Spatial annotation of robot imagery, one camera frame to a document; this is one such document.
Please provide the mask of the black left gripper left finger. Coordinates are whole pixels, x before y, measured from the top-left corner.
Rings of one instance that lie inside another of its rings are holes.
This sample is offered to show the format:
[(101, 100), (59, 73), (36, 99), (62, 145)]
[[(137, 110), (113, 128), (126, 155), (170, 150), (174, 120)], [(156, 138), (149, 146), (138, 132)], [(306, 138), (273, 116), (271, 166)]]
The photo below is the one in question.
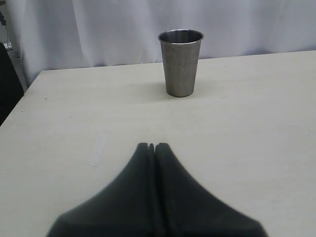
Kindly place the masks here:
[(98, 194), (60, 215), (49, 237), (155, 237), (153, 144), (140, 143), (120, 174)]

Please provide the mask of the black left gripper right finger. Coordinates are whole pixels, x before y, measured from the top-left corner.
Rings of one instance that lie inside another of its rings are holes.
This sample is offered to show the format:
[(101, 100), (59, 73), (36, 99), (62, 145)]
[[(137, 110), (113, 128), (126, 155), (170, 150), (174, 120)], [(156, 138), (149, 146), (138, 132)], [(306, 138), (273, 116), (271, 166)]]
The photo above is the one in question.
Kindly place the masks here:
[(167, 143), (155, 162), (166, 234), (169, 237), (266, 237), (257, 220), (212, 195), (180, 163)]

